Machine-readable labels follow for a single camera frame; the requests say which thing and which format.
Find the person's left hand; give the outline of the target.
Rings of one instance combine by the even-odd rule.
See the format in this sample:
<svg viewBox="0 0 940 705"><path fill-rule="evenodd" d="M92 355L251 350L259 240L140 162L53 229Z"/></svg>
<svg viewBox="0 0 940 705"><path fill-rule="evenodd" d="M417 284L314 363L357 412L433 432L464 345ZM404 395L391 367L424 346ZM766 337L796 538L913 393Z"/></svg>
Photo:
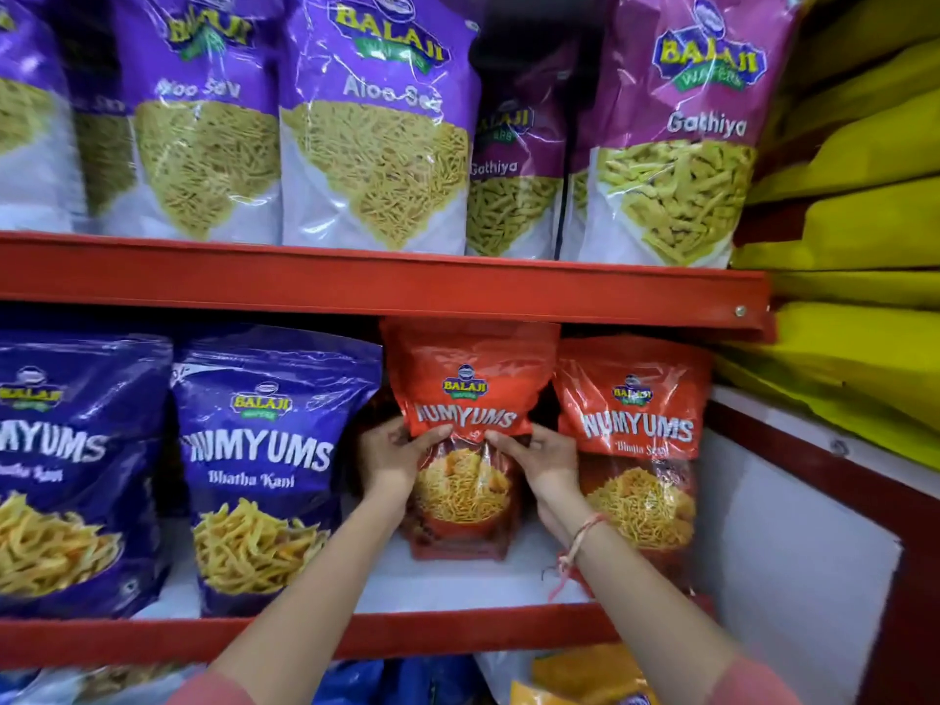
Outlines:
<svg viewBox="0 0 940 705"><path fill-rule="evenodd" d="M425 454L412 453L412 435L400 415L362 433L357 443L358 473L363 496L404 508Z"/></svg>

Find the person's right hand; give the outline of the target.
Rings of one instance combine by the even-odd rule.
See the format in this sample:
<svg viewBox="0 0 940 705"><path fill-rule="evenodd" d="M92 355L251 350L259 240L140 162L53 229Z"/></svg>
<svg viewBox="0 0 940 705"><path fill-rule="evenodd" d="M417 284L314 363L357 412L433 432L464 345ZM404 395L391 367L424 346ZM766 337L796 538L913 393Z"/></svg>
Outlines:
<svg viewBox="0 0 940 705"><path fill-rule="evenodd" d="M533 424L528 446L531 462L522 469L540 521L561 545L569 547L593 513L579 486L576 443Z"/></svg>

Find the red snack packet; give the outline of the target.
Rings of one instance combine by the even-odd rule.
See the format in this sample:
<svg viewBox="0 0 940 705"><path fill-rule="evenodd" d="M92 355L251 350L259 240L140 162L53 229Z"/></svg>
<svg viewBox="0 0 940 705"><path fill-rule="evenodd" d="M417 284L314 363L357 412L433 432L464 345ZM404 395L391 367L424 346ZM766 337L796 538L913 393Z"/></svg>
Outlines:
<svg viewBox="0 0 940 705"><path fill-rule="evenodd" d="M449 426L420 457L402 532L417 560L504 560L523 476L490 431L527 446L552 377L557 323L385 318L385 372L412 437Z"/></svg>
<svg viewBox="0 0 940 705"><path fill-rule="evenodd" d="M563 338L552 379L558 431L576 442L582 495L682 590L690 587L711 367L707 351L663 339Z"/></svg>

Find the person's left forearm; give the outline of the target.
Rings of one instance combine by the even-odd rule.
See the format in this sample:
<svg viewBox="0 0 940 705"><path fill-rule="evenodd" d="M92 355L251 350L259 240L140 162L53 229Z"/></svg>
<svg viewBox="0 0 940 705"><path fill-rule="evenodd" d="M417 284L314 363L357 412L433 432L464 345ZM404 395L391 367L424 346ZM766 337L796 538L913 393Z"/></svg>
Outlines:
<svg viewBox="0 0 940 705"><path fill-rule="evenodd" d="M208 670L240 684L256 705L311 705L404 508L363 497L321 553Z"/></svg>

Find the person's right forearm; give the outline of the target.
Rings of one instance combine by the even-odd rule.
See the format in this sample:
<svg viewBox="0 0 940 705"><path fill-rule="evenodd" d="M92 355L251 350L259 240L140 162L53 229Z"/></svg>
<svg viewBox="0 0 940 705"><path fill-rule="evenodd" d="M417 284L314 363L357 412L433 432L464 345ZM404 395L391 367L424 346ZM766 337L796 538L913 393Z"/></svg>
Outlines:
<svg viewBox="0 0 940 705"><path fill-rule="evenodd" d="M664 705L705 705L737 643L595 512L567 548Z"/></svg>

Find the red metal shelf board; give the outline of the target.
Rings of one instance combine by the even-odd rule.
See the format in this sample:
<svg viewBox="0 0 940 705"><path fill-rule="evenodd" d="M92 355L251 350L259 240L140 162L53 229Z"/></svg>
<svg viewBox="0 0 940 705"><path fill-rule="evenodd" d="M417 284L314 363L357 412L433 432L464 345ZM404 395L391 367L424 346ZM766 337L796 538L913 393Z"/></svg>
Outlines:
<svg viewBox="0 0 940 705"><path fill-rule="evenodd" d="M511 319L776 340L758 271L194 243L0 230L0 300Z"/></svg>
<svg viewBox="0 0 940 705"><path fill-rule="evenodd" d="M0 669L208 663L251 622L237 617L0 619ZM370 660L553 650L617 639L598 604L357 614L335 654Z"/></svg>

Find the blue snack packet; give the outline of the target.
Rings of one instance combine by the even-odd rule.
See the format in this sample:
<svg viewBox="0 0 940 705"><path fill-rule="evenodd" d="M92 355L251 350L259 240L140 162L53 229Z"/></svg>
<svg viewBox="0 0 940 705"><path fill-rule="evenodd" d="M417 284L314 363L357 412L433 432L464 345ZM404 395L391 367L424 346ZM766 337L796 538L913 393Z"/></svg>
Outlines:
<svg viewBox="0 0 940 705"><path fill-rule="evenodd" d="M248 326L182 341L176 408L201 615L255 616L341 524L337 450L382 382L381 346Z"/></svg>
<svg viewBox="0 0 940 705"><path fill-rule="evenodd" d="M0 618L120 618L165 577L150 486L173 347L0 330Z"/></svg>

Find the glossy blue packet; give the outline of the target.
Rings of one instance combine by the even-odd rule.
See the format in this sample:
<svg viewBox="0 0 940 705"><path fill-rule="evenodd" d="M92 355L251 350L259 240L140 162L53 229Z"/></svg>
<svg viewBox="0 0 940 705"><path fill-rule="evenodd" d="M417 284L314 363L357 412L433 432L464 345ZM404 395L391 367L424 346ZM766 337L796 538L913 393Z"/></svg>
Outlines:
<svg viewBox="0 0 940 705"><path fill-rule="evenodd" d="M472 655L331 663L311 705L495 705Z"/></svg>

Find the magenta snack packet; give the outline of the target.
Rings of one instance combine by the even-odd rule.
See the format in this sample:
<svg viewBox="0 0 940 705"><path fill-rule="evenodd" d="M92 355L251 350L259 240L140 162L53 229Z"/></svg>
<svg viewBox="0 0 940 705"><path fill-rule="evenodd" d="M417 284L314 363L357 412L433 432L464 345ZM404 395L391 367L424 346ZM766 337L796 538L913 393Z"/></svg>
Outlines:
<svg viewBox="0 0 940 705"><path fill-rule="evenodd" d="M590 148L578 147L571 156L567 178L565 209L560 227L558 259L578 260L587 224L587 182Z"/></svg>
<svg viewBox="0 0 940 705"><path fill-rule="evenodd" d="M568 124L562 99L579 52L571 38L484 85L466 212L466 254L555 257Z"/></svg>
<svg viewBox="0 0 940 705"><path fill-rule="evenodd" d="M577 260L725 270L805 0L605 0Z"/></svg>

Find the purple snack packet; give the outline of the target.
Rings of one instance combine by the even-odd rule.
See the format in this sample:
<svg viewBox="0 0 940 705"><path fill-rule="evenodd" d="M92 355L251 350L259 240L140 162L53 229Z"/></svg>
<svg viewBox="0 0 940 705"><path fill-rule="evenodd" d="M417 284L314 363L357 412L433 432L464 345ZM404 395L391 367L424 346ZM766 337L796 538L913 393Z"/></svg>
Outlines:
<svg viewBox="0 0 940 705"><path fill-rule="evenodd" d="M108 0L136 186L114 236L278 245L283 0Z"/></svg>
<svg viewBox="0 0 940 705"><path fill-rule="evenodd" d="M50 0L0 0L0 230L72 234L88 218Z"/></svg>
<svg viewBox="0 0 940 705"><path fill-rule="evenodd" d="M485 0L284 0L286 246L465 253Z"/></svg>
<svg viewBox="0 0 940 705"><path fill-rule="evenodd" d="M124 99L117 47L97 22L54 23L68 84L88 217L100 228L117 200L135 188L130 110Z"/></svg>

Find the white red-framed shelf side panel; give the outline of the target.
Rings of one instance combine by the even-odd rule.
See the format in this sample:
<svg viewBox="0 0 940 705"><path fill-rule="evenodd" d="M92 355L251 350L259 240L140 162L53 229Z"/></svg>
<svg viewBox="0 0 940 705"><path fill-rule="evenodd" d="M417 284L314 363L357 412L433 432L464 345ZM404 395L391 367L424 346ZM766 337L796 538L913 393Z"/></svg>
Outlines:
<svg viewBox="0 0 940 705"><path fill-rule="evenodd" d="M940 705L940 472L716 387L693 563L804 705Z"/></svg>

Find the pink left sleeve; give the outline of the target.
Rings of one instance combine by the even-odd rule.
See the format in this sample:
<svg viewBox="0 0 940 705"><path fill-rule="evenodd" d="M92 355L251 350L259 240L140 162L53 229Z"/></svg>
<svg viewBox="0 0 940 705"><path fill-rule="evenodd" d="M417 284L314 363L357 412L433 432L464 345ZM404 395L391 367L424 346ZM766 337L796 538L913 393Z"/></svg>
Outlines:
<svg viewBox="0 0 940 705"><path fill-rule="evenodd" d="M256 705L244 688L212 670L188 679L164 705Z"/></svg>

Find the pink right sleeve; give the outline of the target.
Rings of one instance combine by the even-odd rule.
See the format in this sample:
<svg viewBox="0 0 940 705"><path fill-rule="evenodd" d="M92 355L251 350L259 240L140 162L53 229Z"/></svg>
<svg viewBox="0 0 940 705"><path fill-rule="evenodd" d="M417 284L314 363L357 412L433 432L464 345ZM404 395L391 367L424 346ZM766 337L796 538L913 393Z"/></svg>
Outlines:
<svg viewBox="0 0 940 705"><path fill-rule="evenodd" d="M705 705L803 705L776 673L741 657L718 679Z"/></svg>

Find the clear white snack packet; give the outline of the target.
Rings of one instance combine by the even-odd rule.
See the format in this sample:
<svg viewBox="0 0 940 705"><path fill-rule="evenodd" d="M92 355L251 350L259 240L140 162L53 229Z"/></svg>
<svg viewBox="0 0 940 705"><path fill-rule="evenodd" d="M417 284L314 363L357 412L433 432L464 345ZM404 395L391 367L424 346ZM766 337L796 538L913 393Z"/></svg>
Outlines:
<svg viewBox="0 0 940 705"><path fill-rule="evenodd" d="M0 705L165 705L203 663L0 670Z"/></svg>

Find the stack of yellow packets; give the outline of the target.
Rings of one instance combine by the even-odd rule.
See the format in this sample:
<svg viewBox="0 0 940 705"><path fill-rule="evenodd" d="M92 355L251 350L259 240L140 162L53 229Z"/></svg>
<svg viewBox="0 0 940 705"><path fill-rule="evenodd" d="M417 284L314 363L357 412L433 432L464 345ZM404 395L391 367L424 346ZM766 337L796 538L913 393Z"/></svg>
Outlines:
<svg viewBox="0 0 940 705"><path fill-rule="evenodd" d="M731 265L782 304L724 381L940 473L940 0L814 0Z"/></svg>

